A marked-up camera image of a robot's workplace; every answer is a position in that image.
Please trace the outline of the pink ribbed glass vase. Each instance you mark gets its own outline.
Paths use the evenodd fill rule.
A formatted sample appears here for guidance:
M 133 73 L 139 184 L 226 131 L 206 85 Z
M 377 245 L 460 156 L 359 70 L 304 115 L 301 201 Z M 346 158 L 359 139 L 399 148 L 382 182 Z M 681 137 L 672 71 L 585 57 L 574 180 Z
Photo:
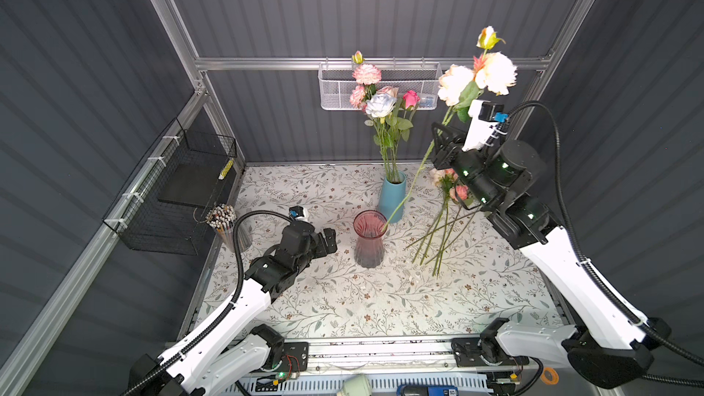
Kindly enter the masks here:
M 354 259 L 365 269 L 374 269 L 383 262 L 386 250 L 384 247 L 384 227 L 386 217 L 378 211 L 367 210 L 359 213 L 353 222 L 357 234 L 354 249 Z

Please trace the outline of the hot pink rose stem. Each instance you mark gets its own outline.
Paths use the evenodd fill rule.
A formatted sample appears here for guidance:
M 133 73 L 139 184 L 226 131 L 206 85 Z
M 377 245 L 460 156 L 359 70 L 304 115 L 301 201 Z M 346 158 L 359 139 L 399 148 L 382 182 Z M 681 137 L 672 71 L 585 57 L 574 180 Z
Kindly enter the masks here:
M 390 132 L 392 132 L 392 168 L 398 173 L 398 153 L 402 141 L 407 141 L 413 128 L 413 119 L 420 106 L 420 95 L 409 90 L 397 99 L 396 108 L 390 117 Z

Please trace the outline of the white peony spray stem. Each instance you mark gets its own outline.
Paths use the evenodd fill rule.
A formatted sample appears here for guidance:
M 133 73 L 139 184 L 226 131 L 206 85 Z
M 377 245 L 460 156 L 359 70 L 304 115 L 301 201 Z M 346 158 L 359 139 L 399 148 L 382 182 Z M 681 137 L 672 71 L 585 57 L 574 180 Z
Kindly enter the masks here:
M 453 118 L 467 121 L 469 106 L 484 93 L 508 95 L 515 86 L 517 67 L 509 57 L 494 49 L 502 42 L 493 27 L 484 27 L 477 40 L 480 55 L 473 59 L 472 65 L 453 64 L 442 73 L 437 97 L 447 106 L 443 125 L 448 125 Z

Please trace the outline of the teal ceramic vase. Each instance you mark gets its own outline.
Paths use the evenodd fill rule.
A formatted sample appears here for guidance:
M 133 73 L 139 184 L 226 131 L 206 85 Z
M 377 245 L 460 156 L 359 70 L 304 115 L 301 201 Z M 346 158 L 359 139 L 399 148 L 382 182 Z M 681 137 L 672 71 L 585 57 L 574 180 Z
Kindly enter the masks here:
M 379 195 L 377 211 L 387 219 L 389 224 L 394 224 L 403 217 L 403 199 L 406 196 L 406 176 L 403 172 L 400 172 L 399 176 L 400 181 L 397 183 L 385 179 L 381 187 L 381 194 Z

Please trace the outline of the cream peach rose stem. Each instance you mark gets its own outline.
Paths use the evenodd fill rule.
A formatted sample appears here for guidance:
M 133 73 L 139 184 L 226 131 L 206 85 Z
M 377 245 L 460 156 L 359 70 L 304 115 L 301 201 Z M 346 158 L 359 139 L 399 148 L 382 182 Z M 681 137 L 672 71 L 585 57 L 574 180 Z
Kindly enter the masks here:
M 397 146 L 398 135 L 394 124 L 396 116 L 398 89 L 390 86 L 381 88 L 377 93 L 381 108 L 385 115 L 378 118 L 379 147 L 381 148 L 381 157 L 384 161 L 386 172 L 386 180 L 389 183 L 400 183 L 401 174 L 397 165 Z

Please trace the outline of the white blue flower stem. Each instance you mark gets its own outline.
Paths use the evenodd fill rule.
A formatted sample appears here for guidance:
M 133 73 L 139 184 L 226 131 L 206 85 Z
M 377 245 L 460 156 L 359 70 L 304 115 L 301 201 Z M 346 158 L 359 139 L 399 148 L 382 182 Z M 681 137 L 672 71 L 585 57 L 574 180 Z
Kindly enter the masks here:
M 368 103 L 367 110 L 368 112 L 372 113 L 372 115 L 383 117 L 385 113 L 381 108 L 381 103 L 379 102 L 379 100 L 380 98 L 377 96 L 377 94 L 374 95 L 374 97 L 372 97 L 372 100 Z

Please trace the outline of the pink peony spray stem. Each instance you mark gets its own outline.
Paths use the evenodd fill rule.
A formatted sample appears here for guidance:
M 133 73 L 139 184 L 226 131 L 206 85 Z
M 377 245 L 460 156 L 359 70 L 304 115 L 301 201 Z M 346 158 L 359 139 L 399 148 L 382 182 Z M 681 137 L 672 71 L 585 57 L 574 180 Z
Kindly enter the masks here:
M 350 95 L 349 102 L 355 109 L 358 109 L 368 117 L 366 125 L 375 128 L 376 133 L 373 140 L 379 146 L 385 176 L 390 179 L 392 177 L 392 165 L 388 155 L 389 147 L 386 143 L 384 118 L 372 115 L 367 110 L 369 102 L 377 93 L 377 84 L 381 81 L 381 70 L 373 64 L 367 64 L 361 51 L 356 51 L 352 55 L 351 60 L 353 66 L 352 74 L 356 87 Z

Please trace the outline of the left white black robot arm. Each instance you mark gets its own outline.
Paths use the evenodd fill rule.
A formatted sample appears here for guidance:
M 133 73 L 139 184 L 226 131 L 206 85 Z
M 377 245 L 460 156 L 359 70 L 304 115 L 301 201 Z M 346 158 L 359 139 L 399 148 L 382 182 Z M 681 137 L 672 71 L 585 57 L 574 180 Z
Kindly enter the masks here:
M 317 232 L 305 221 L 291 220 L 272 253 L 255 258 L 248 269 L 238 261 L 234 293 L 181 341 L 158 357 L 145 355 L 130 370 L 125 395 L 216 395 L 244 375 L 272 366 L 283 337 L 258 326 L 234 348 L 230 343 L 266 310 L 311 261 L 337 252 L 337 233 Z

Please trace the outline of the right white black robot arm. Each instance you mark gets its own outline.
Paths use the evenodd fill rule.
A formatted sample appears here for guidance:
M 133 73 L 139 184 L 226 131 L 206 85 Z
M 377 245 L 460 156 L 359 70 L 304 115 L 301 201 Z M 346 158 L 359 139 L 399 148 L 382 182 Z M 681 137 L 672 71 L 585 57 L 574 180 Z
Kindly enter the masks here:
M 627 305 L 623 297 L 599 271 L 588 273 L 590 262 L 575 253 L 567 226 L 528 192 L 546 170 L 535 149 L 508 140 L 494 154 L 483 142 L 464 150 L 461 131 L 440 123 L 433 126 L 433 141 L 434 166 L 456 172 L 492 227 L 535 264 L 577 314 L 577 322 L 559 328 L 498 317 L 480 335 L 483 359 L 500 364 L 510 357 L 532 357 L 570 366 L 603 389 L 645 377 L 661 344 L 643 329 L 669 327 L 640 311 L 629 320 L 622 311 Z

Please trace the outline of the pink peony flower bunch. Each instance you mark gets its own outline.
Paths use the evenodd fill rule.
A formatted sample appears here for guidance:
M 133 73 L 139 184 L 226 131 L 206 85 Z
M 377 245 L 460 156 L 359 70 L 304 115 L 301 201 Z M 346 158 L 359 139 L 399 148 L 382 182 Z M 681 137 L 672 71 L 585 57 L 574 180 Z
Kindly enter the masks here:
M 434 186 L 440 190 L 442 203 L 427 231 L 408 248 L 414 249 L 412 263 L 431 265 L 432 275 L 438 277 L 445 254 L 479 208 L 474 205 L 469 187 L 460 181 L 454 170 L 431 170 L 430 173 Z

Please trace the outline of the glass cup of pencils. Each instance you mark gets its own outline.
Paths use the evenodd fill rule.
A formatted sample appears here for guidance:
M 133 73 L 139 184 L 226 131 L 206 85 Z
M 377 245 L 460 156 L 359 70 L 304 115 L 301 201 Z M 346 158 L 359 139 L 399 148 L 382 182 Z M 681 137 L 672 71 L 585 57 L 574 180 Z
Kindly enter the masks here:
M 252 240 L 249 231 L 240 227 L 235 235 L 234 225 L 238 220 L 234 207 L 222 203 L 216 205 L 206 216 L 206 223 L 216 231 L 228 251 L 236 252 L 236 243 L 239 249 L 244 252 L 251 248 Z

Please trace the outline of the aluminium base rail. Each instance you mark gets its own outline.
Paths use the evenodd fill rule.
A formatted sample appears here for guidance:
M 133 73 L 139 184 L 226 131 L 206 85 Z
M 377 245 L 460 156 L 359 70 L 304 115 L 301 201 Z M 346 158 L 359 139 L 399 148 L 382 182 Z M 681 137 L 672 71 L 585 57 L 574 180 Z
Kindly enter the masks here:
M 432 367 L 445 363 L 460 367 L 469 356 L 469 368 L 493 367 L 481 348 L 478 335 L 451 338 L 444 335 L 423 337 L 319 338 L 307 342 L 287 343 L 277 334 L 250 333 L 236 344 L 229 341 L 202 340 L 186 348 L 181 342 L 158 357 L 158 364 L 173 378 L 182 377 L 185 392 L 203 388 L 221 392 L 252 373 L 273 374 L 279 367 L 285 372 L 314 370 L 356 370 L 359 368 Z

